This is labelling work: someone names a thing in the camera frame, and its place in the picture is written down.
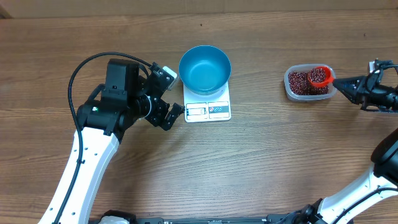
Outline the orange measuring scoop blue handle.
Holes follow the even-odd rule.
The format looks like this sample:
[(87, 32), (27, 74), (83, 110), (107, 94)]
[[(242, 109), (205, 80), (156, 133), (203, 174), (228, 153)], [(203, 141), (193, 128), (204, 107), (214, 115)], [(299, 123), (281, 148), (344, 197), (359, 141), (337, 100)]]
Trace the orange measuring scoop blue handle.
[(308, 72), (307, 78), (311, 86), (316, 88), (326, 87), (335, 80), (332, 70), (327, 66), (320, 66), (311, 69)]

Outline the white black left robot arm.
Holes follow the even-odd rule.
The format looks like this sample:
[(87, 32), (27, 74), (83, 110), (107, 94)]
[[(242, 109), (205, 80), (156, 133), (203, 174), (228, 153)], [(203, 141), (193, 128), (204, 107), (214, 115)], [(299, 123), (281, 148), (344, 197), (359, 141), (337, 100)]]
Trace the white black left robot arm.
[(169, 67), (112, 58), (104, 84), (76, 112), (78, 127), (63, 175), (41, 223), (88, 223), (104, 172), (138, 119), (169, 130), (184, 107), (161, 99), (178, 81)]

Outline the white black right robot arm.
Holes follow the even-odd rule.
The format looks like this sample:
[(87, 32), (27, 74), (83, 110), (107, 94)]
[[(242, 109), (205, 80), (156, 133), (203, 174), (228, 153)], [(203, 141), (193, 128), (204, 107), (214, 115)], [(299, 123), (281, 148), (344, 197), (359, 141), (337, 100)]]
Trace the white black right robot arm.
[[(381, 79), (339, 78), (333, 86), (352, 103), (369, 111), (397, 113), (397, 88), (380, 84)], [(381, 200), (397, 195), (397, 131), (382, 140), (371, 155), (370, 167), (338, 193), (306, 205), (292, 223), (352, 223), (355, 216)]]

